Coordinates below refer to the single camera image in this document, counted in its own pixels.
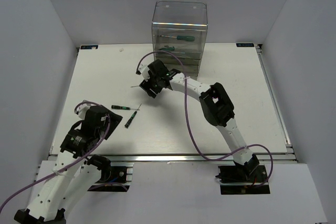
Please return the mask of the small black green screwdriver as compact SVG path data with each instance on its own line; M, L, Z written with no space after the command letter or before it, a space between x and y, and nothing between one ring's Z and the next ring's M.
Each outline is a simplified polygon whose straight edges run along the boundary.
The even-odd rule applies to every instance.
M126 124L124 125L124 127L126 129L129 128L129 126L132 124L135 116L137 115L138 111L140 110L141 104L139 105L139 107L132 113L132 115L130 116L130 118L127 120Z

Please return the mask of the long green handle screwdriver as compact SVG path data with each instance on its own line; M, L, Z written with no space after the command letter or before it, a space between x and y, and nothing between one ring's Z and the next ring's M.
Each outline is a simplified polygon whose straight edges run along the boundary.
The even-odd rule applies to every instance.
M182 51L184 50L184 47L174 47L174 46L164 46L162 48L159 49L159 51Z

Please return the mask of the short green handle screwdriver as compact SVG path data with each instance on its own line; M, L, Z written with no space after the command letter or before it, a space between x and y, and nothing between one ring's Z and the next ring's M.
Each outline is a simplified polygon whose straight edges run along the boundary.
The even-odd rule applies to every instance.
M188 41L188 42L193 42L195 41L195 37L194 36L170 36L170 35L160 35L160 37L164 37L164 38L173 38L176 40L182 40L182 41Z

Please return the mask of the clear plastic drawer cabinet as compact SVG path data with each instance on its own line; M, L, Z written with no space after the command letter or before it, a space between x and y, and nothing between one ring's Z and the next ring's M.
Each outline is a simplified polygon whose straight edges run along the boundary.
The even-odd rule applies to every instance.
M152 18L154 59L197 79L208 32L207 5L199 1L159 0Z

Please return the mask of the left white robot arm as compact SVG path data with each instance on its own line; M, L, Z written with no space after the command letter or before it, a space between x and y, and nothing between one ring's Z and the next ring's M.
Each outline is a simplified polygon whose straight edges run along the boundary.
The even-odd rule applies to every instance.
M66 223L87 190L110 178L110 160L92 152L110 137L122 116L89 101L79 103L74 113L80 120L66 134L52 172L42 181L36 198L15 213L18 223Z

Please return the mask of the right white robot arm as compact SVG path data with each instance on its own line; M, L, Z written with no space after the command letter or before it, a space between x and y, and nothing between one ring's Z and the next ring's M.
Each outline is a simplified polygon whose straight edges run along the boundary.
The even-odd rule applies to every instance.
M238 129L234 105L220 83L204 84L185 76L179 70L168 68L160 60L149 65L139 64L136 74L142 75L144 80L140 87L152 98L162 89L185 94L185 100L191 97L197 100L202 108L205 120L216 127L229 149L233 152L233 160L237 168L238 177L247 182L256 175L259 160L247 146Z

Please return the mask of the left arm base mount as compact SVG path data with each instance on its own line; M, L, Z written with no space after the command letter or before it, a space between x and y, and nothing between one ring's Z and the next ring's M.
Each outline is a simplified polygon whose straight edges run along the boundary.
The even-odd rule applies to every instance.
M94 155L86 158L85 165L93 165L100 174L100 179L88 191L127 192L133 175L133 164L113 163L108 158Z

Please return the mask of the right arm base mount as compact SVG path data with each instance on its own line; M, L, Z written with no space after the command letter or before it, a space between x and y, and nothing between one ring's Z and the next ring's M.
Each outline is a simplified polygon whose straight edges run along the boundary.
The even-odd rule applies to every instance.
M222 195L269 195L267 175L264 165L259 165L249 177L236 166L219 166L215 178Z

